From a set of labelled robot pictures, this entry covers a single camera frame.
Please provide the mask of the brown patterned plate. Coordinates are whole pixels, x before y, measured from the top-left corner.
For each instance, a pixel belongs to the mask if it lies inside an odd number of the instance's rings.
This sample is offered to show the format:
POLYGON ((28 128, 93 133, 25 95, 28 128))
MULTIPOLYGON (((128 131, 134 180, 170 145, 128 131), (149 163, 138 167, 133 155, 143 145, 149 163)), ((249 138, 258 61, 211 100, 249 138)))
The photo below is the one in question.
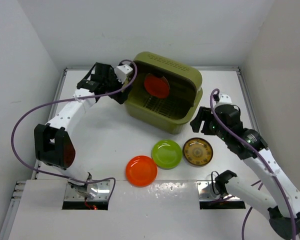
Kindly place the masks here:
POLYGON ((188 139, 183 145, 182 152, 186 161, 194 167, 207 165, 214 156, 212 145, 200 137, 188 139))

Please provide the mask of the green plate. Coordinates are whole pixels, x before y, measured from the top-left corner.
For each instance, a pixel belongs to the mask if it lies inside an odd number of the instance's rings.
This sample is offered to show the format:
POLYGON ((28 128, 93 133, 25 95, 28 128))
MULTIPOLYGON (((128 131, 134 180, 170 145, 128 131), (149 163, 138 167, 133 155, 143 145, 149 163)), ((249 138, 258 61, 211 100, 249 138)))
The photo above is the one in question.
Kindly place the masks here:
POLYGON ((182 160, 182 156, 180 145, 170 139, 158 141, 151 150, 151 157, 156 165, 166 170, 177 167, 182 160))

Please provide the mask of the orange plate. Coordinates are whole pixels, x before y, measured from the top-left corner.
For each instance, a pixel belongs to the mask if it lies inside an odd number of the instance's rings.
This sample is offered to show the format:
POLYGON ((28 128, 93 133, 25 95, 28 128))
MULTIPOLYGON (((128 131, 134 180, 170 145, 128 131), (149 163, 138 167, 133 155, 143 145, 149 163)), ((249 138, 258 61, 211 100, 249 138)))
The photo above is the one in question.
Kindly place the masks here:
POLYGON ((165 99, 170 94, 170 84, 164 76, 148 73, 145 76, 143 85, 145 90, 153 97, 165 99))
POLYGON ((127 181, 135 187, 150 185, 158 174, 158 167, 154 160, 145 155, 133 157, 125 167, 127 181))

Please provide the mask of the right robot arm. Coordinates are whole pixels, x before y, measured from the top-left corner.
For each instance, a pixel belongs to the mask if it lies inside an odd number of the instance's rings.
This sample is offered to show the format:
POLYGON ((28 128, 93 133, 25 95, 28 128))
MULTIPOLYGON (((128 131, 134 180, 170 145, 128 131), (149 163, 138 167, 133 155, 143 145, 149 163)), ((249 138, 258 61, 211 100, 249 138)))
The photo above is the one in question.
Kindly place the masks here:
POLYGON ((214 194, 239 197, 262 214, 282 239, 296 239, 300 233, 300 191, 274 159, 262 136, 243 126, 240 109, 221 102, 214 107, 201 106, 190 126, 195 133, 219 137, 269 192, 259 192, 236 173, 226 170, 214 179, 214 194))

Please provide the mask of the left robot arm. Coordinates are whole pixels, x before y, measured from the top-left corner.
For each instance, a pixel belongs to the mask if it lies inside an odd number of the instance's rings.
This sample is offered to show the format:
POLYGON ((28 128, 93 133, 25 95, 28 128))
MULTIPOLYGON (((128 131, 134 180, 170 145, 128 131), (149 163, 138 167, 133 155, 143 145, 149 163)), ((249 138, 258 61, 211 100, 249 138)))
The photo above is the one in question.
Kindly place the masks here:
POLYGON ((94 198, 98 186, 92 181, 92 175, 75 163, 76 150, 71 134, 101 97, 108 96, 122 105, 137 73, 137 65, 131 60, 123 60, 116 67, 96 62, 77 83, 72 100, 46 124, 38 124, 34 129, 36 158, 67 177, 70 187, 84 198, 94 198))

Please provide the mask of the olive green dish rack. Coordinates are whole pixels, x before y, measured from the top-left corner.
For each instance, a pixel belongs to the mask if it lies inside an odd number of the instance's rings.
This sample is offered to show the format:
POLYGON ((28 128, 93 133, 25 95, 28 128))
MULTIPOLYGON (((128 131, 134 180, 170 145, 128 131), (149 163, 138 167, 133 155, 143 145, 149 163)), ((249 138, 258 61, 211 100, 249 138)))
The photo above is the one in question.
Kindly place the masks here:
POLYGON ((128 114, 167 133, 179 134, 192 119, 203 96, 202 75, 192 66, 143 51, 134 58, 137 76, 125 101, 128 114), (144 87, 147 74, 168 80, 167 98, 151 96, 144 87))

